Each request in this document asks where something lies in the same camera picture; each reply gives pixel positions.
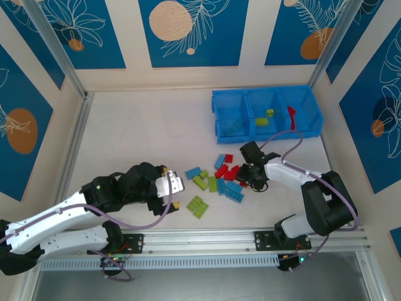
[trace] toy building block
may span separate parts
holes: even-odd
[[[234,191],[235,193],[241,193],[241,191],[242,191],[242,186],[240,186],[232,181],[227,182],[226,188],[231,191]]]
[[[215,177],[208,177],[207,178],[207,183],[209,185],[209,191],[211,193],[216,193],[217,192],[217,180]]]
[[[207,189],[207,184],[201,179],[201,177],[199,176],[195,176],[193,178],[193,182],[199,187],[201,188],[203,191],[205,191]]]
[[[217,179],[217,189],[220,196],[226,194],[226,183],[224,182],[224,179]]]
[[[232,126],[232,130],[235,131],[235,132],[239,132],[239,130],[241,129],[243,124],[244,124],[244,120],[243,119],[236,120],[234,125]]]
[[[238,165],[234,166],[231,171],[234,173],[234,178],[237,177],[237,173],[239,172],[240,167]]]
[[[288,113],[289,113],[289,117],[291,119],[291,130],[295,129],[295,114],[296,114],[296,110],[294,110],[294,108],[288,106],[287,107]]]
[[[202,171],[199,176],[202,180],[206,179],[208,177],[209,173],[207,171]]]
[[[241,204],[243,195],[241,193],[235,193],[234,191],[231,191],[230,189],[226,189],[226,197],[233,200],[234,202]]]
[[[233,157],[233,155],[226,154],[226,158],[224,159],[224,162],[225,163],[232,163],[232,157]]]
[[[224,131],[224,136],[225,136],[225,137],[232,137],[232,136],[234,136],[234,135],[235,135],[235,131],[233,131],[233,130],[231,130],[231,129],[225,130],[225,131]]]
[[[266,111],[266,116],[273,117],[273,115],[274,115],[274,110],[272,108],[268,108]]]
[[[189,171],[185,172],[185,176],[187,177],[188,180],[193,179],[195,176],[198,176],[202,170],[199,167],[195,167],[193,169],[190,169]]]
[[[228,171],[228,166],[223,164],[222,167],[220,167],[219,170],[214,173],[214,176],[220,179],[226,173],[226,171]]]
[[[192,201],[189,202],[189,204],[187,205],[187,209],[188,209],[190,212],[194,212],[195,209],[199,206],[199,204],[200,204],[201,202],[203,202],[203,200],[202,200],[200,197],[195,196],[195,197],[192,199]]]
[[[223,165],[224,159],[226,158],[226,155],[220,155],[217,158],[216,164],[214,164],[214,168],[218,171],[219,168]]]
[[[226,171],[224,174],[224,179],[226,181],[233,181],[236,179],[236,175],[232,171]]]
[[[201,202],[199,206],[194,211],[194,216],[198,219],[201,219],[203,214],[205,214],[206,210],[209,208],[209,205]]]
[[[269,119],[267,118],[255,118],[257,127],[265,127],[269,125]]]

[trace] blue building block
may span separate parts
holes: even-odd
[[[243,119],[238,119],[235,121],[234,125],[232,126],[232,130],[235,132],[238,132],[242,125],[244,124],[244,120]]]
[[[242,198],[244,197],[241,193],[235,193],[230,189],[226,189],[226,197],[233,200],[234,202],[241,204]]]
[[[219,158],[217,159],[216,164],[214,164],[214,168],[216,168],[217,171],[223,165],[225,158],[226,158],[226,155],[220,155]]]
[[[217,190],[220,196],[226,194],[226,183],[224,183],[224,179],[217,179]]]
[[[242,186],[232,182],[232,181],[228,181],[228,183],[226,184],[227,189],[230,189],[231,191],[234,191],[235,193],[241,193],[242,191]]]
[[[190,169],[189,171],[185,172],[185,176],[187,177],[188,180],[192,180],[194,177],[198,176],[202,172],[202,169],[199,167],[195,167],[193,169]]]

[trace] red block in bin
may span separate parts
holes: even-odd
[[[234,177],[236,177],[236,176],[237,176],[237,173],[239,172],[239,166],[238,166],[238,165],[234,166],[234,167],[231,169],[231,171],[234,173]]]
[[[228,171],[228,166],[225,165],[225,164],[223,164],[223,165],[219,168],[219,170],[216,171],[216,172],[214,173],[214,176],[215,176],[217,179],[220,179],[220,178],[226,173],[226,171]]]
[[[233,181],[235,180],[236,175],[232,171],[226,171],[224,174],[224,180],[226,181]]]
[[[224,159],[225,163],[232,163],[232,155],[226,154],[226,158]]]

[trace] orange circle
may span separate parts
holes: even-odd
[[[381,120],[376,119],[375,121],[373,121],[370,130],[372,131],[373,136],[379,138],[381,135],[383,135],[384,123]]]
[[[77,39],[70,39],[70,41],[68,42],[68,46],[74,51],[83,50],[83,43]]]
[[[10,146],[20,154],[30,154],[38,139],[38,124],[34,115],[25,108],[16,108],[8,114],[6,125],[12,127],[7,131]]]
[[[306,60],[315,60],[319,58],[323,47],[326,45],[333,28],[323,28],[318,33],[313,33],[307,37],[301,46],[301,56]],[[320,44],[320,37],[324,39],[323,47]]]

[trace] cable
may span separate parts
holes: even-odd
[[[128,228],[128,229],[131,229],[131,230],[145,230],[145,229],[149,229],[149,228],[151,228],[151,227],[154,227],[154,226],[156,226],[157,224],[159,224],[159,223],[164,219],[164,217],[165,217],[165,216],[167,215],[167,213],[169,212],[170,206],[171,206],[171,204],[172,204],[172,199],[173,199],[173,188],[172,188],[172,183],[171,183],[171,179],[170,179],[170,174],[169,174],[169,173],[166,173],[166,176],[167,176],[167,182],[168,182],[168,184],[169,184],[169,200],[167,201],[167,205],[166,205],[166,207],[165,207],[164,212],[162,213],[162,215],[161,215],[156,221],[154,221],[154,222],[151,223],[151,224],[147,224],[147,225],[145,225],[145,226],[132,226],[132,225],[130,225],[130,224],[123,223],[122,221],[119,221],[119,220],[113,218],[112,216],[110,216],[110,215],[104,213],[102,210],[100,210],[100,209],[98,209],[98,208],[96,208],[96,207],[94,207],[94,206],[92,206],[92,205],[88,205],[88,204],[75,204],[75,205],[65,206],[65,207],[62,207],[62,208],[57,208],[57,211],[56,211],[56,210],[55,210],[55,211],[52,211],[52,212],[50,212],[50,213],[48,213],[48,214],[45,214],[44,216],[41,216],[40,218],[37,218],[37,219],[33,220],[33,221],[30,222],[30,223],[25,224],[24,226],[22,226],[22,227],[20,227],[20,228],[18,228],[18,229],[15,229],[15,230],[13,231],[13,233],[10,233],[10,234],[4,236],[3,238],[1,238],[1,239],[0,239],[0,244],[1,244],[1,243],[4,243],[6,240],[8,240],[8,239],[9,239],[10,237],[12,237],[12,236],[17,236],[19,232],[24,231],[25,229],[29,228],[30,226],[32,226],[32,225],[34,225],[34,224],[37,224],[37,223],[39,223],[40,221],[42,221],[42,220],[44,220],[44,219],[46,219],[46,218],[49,218],[50,216],[53,216],[53,215],[56,215],[56,214],[61,214],[61,213],[63,213],[64,211],[71,210],[71,209],[74,209],[74,208],[86,208],[86,209],[89,209],[90,211],[93,211],[93,212],[95,212],[95,213],[97,213],[97,214],[99,214],[99,215],[105,217],[105,218],[108,219],[109,221],[112,221],[113,223],[115,223],[115,224],[117,224],[117,225],[119,225],[119,226],[121,226],[121,227]],[[129,276],[129,280],[127,280],[127,279],[119,279],[119,278],[116,278],[116,277],[108,277],[109,279],[114,280],[114,281],[121,281],[121,282],[127,282],[127,281],[131,281],[131,280],[132,280],[132,277],[131,277],[131,275],[129,274],[129,272],[128,272],[126,269],[124,269],[124,267],[122,267],[121,265],[119,265],[117,262],[115,262],[114,260],[112,260],[109,256],[107,256],[107,255],[105,255],[105,254],[103,254],[103,253],[101,253],[101,252],[99,252],[99,251],[96,251],[96,250],[92,250],[92,252],[94,252],[94,253],[96,253],[96,254],[98,254],[98,255],[100,255],[100,256],[102,256],[102,257],[108,259],[108,260],[111,260],[111,261],[116,265],[116,267],[121,268],[121,270],[122,270],[123,272],[127,273],[127,275]]]
[[[302,169],[302,168],[300,168],[300,167],[298,167],[298,166],[294,166],[294,165],[292,165],[292,164],[287,163],[287,162],[284,161],[284,159],[285,159],[291,152],[293,152],[297,147],[299,147],[299,146],[301,145],[301,143],[302,143],[304,137],[303,137],[303,134],[302,134],[300,131],[298,131],[298,130],[284,130],[284,131],[282,131],[282,132],[278,132],[277,134],[274,134],[273,136],[271,136],[264,144],[262,144],[262,146],[260,147],[260,149],[262,149],[267,143],[269,143],[269,142],[272,141],[273,139],[277,138],[278,136],[283,135],[283,134],[287,134],[287,133],[295,133],[295,134],[298,134],[298,135],[299,135],[299,141],[298,141],[298,143],[297,143],[295,146],[293,146],[292,148],[290,148],[289,150],[287,150],[287,151],[284,153],[284,155],[281,157],[281,162],[282,162],[285,166],[288,166],[289,168],[292,168],[292,169],[294,169],[295,171],[302,172],[303,174],[306,174],[307,176],[312,177],[313,179],[319,181],[320,183],[322,183],[323,185],[325,185],[328,189],[330,189],[334,194],[336,194],[336,196],[338,196],[338,197],[340,198],[340,200],[344,203],[344,205],[345,205],[345,206],[348,208],[348,210],[351,212],[352,218],[353,218],[353,220],[354,220],[354,226],[353,226],[352,228],[347,228],[347,229],[338,229],[338,231],[354,231],[354,230],[357,230],[358,227],[359,227],[359,225],[360,225],[360,222],[359,222],[359,218],[358,218],[358,216],[357,216],[357,213],[356,213],[355,210],[353,209],[353,207],[352,207],[352,205],[350,204],[350,202],[348,202],[348,200],[347,200],[337,189],[335,189],[332,185],[330,185],[329,183],[327,183],[327,182],[326,182],[325,180],[323,180],[322,178],[320,178],[320,177],[314,175],[313,173],[308,172],[308,171],[306,171],[306,170],[304,170],[304,169]],[[323,246],[324,246],[325,243],[327,242],[328,238],[329,238],[329,235],[327,235],[327,236],[325,237],[325,239],[322,241],[322,243],[320,244],[320,246],[318,246],[314,252],[312,252],[312,253],[309,254],[309,256],[308,256],[308,258],[305,260],[305,262],[307,262],[309,259],[313,258],[313,257],[323,248]],[[293,255],[293,256],[287,257],[287,258],[282,258],[282,259],[280,259],[280,261],[281,261],[281,260],[287,260],[287,259],[290,259],[290,258],[294,258],[295,256],[297,256],[297,255]],[[292,271],[297,270],[300,266],[302,266],[302,265],[298,265],[297,267],[293,268],[290,272],[292,273]]]

